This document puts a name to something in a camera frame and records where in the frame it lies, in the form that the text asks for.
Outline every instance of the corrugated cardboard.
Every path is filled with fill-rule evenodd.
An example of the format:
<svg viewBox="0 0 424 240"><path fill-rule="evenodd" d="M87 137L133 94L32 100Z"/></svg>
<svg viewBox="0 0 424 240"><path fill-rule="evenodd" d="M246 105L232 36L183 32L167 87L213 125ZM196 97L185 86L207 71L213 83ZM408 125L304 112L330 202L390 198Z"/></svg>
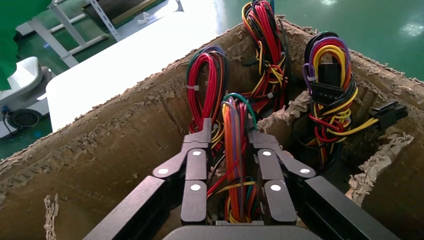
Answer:
<svg viewBox="0 0 424 240"><path fill-rule="evenodd" d="M301 76L304 47L313 32L289 22L284 28L292 71ZM241 66L255 55L244 26L211 43L227 53L229 91L250 91L258 71L257 66ZM191 120L185 85L193 52L0 163L0 239L46 239L45 227L53 227L46 221L46 208L50 218L55 210L49 208L56 208L56 203L56 239L81 239L155 166L179 152ZM398 236L419 239L424 229L423 84L357 52L352 51L351 58L360 86L355 117L365 119L371 106L397 100L408 107L409 117L394 131L414 137L380 174L362 207ZM288 91L293 100L301 93L294 86ZM286 144L290 123L307 110L307 101L307 94L301 94L287 110L259 122L260 129ZM350 143L351 149L360 147L354 140ZM46 196L51 196L49 204Z"/></svg>

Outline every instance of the blue wire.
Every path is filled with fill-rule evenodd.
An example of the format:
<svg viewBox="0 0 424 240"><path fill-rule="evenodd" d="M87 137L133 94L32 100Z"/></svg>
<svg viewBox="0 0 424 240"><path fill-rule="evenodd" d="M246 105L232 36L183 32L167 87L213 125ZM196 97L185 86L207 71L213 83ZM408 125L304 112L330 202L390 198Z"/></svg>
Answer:
<svg viewBox="0 0 424 240"><path fill-rule="evenodd" d="M274 15L276 14L276 11L275 11L275 7L274 7L274 0L271 0L271 3L270 3L270 5L271 5L271 8L272 8L272 12L274 13Z"/></svg>

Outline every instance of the red wire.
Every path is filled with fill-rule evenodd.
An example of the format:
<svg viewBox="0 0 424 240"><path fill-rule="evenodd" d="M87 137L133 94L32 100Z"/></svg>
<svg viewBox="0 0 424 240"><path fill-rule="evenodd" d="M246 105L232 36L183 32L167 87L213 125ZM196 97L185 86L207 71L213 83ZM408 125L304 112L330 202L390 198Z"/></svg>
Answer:
<svg viewBox="0 0 424 240"><path fill-rule="evenodd" d="M207 191L207 195L211 194L223 181L224 179L226 179L230 173L232 173L234 171L234 168L236 168L237 164L239 163L239 159L237 159L237 161L235 161L231 167L229 168L230 170L227 171L224 176L222 176L216 183L215 185L213 185L208 191Z"/></svg>

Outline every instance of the green wire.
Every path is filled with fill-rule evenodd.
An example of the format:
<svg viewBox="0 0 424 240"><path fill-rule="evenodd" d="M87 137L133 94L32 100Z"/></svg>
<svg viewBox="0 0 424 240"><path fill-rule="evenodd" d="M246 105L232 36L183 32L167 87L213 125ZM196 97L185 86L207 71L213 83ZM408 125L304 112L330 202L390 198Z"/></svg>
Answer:
<svg viewBox="0 0 424 240"><path fill-rule="evenodd" d="M238 93L230 93L228 95L226 95L223 99L223 101L226 101L229 97L236 97L238 99L240 99L243 103L245 103L247 105L247 108L249 109L250 115L252 116L252 121L253 121L253 126L255 130L258 130L258 127L256 126L258 123L256 122L256 117L255 117L255 112L253 111L251 105L249 104L249 102L246 100L246 98L244 98L242 95L238 94Z"/></svg>

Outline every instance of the white shelf leg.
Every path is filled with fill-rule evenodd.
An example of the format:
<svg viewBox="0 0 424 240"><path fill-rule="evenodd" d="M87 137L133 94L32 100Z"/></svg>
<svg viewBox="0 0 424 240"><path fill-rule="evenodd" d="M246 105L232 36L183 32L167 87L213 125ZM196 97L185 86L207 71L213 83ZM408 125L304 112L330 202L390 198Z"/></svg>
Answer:
<svg viewBox="0 0 424 240"><path fill-rule="evenodd" d="M72 68L78 64L77 60L70 54L64 46L62 46L58 40L43 26L38 16L28 21L28 24L40 35L46 43L59 55L59 57L65 62L68 67Z"/></svg>

